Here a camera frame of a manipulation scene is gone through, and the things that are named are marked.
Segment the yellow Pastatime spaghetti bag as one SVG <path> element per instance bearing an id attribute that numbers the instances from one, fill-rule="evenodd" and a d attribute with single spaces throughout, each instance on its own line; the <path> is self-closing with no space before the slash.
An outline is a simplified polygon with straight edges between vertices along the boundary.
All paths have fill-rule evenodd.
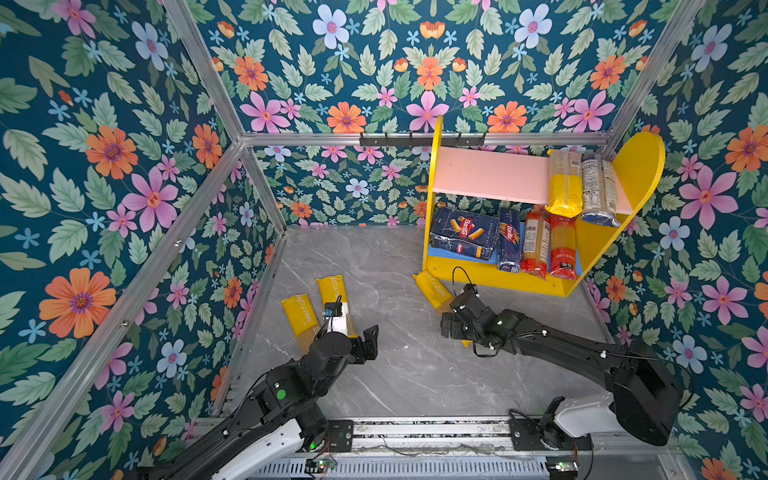
<path id="1" fill-rule="evenodd" d="M 354 323 L 351 319 L 351 314 L 349 310 L 349 302 L 348 297 L 346 293 L 346 287 L 344 284 L 344 279 L 341 275 L 334 275 L 334 276 L 328 276 L 325 278 L 321 278 L 317 280 L 318 289 L 321 295 L 322 303 L 323 303 L 323 321 L 324 320 L 324 305 L 327 302 L 334 302 L 337 300 L 338 297 L 341 298 L 343 302 L 347 303 L 348 306 L 348 326 L 350 330 L 350 336 L 349 338 L 356 338 L 358 336 L 357 329 L 354 326 Z"/>

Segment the blue Barilla spaghetti box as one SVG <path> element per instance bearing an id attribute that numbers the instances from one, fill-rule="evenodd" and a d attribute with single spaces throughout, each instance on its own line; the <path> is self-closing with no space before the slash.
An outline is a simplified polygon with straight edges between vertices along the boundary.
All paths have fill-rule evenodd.
<path id="1" fill-rule="evenodd" d="M 499 210 L 498 263 L 500 271 L 519 273 L 522 262 L 522 241 L 519 211 L 511 208 Z"/>

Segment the blue Barilla rigatoni box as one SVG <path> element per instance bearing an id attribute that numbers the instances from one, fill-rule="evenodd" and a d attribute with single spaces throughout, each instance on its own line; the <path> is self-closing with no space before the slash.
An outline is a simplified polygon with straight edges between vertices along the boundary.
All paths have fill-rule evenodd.
<path id="1" fill-rule="evenodd" d="M 496 251 L 500 222 L 485 214 L 448 207 L 435 211 L 430 246 L 461 256 L 488 261 Z"/>

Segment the red spaghetti bag white label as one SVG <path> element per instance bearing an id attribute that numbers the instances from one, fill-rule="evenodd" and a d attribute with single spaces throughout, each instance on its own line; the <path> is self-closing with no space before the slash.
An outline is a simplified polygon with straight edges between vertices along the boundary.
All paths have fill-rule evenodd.
<path id="1" fill-rule="evenodd" d="M 551 225 L 545 210 L 535 208 L 525 222 L 521 270 L 545 280 L 548 272 Z"/>

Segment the yellow-ended clear spaghetti bag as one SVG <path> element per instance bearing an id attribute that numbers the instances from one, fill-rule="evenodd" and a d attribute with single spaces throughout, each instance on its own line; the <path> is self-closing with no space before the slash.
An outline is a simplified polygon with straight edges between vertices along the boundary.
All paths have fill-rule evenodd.
<path id="1" fill-rule="evenodd" d="M 583 209 L 582 155 L 551 150 L 548 157 L 549 193 L 545 209 L 553 215 L 575 218 Z"/>

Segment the blue Ankara spaghetti bag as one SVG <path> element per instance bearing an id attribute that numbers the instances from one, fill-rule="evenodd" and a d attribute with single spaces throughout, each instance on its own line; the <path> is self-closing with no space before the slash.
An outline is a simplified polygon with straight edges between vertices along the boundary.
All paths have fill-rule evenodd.
<path id="1" fill-rule="evenodd" d="M 582 161 L 582 212 L 581 219 L 593 225 L 618 228 L 616 217 L 618 195 L 615 171 L 610 161 L 600 153 Z"/>

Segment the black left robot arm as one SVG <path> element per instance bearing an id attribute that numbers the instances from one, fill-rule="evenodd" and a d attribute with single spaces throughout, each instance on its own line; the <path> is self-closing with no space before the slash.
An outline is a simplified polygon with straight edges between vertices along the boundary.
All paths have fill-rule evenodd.
<path id="1" fill-rule="evenodd" d="M 253 384 L 241 404 L 165 464 L 138 467 L 127 479 L 246 479 L 266 464 L 318 446 L 329 422 L 317 401 L 349 364 L 378 354 L 379 327 L 361 337 L 320 335 L 307 354 L 275 367 Z"/>

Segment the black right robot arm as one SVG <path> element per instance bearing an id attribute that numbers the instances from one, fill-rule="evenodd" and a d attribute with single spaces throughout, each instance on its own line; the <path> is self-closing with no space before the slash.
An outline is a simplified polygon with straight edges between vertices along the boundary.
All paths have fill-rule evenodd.
<path id="1" fill-rule="evenodd" d="M 650 445 L 668 443 L 683 387 L 652 349 L 597 342 L 547 326 L 522 312 L 498 313 L 467 284 L 442 314 L 441 335 L 473 348 L 537 358 L 604 388 L 602 394 L 555 402 L 552 421 L 570 437 L 625 431 Z"/>

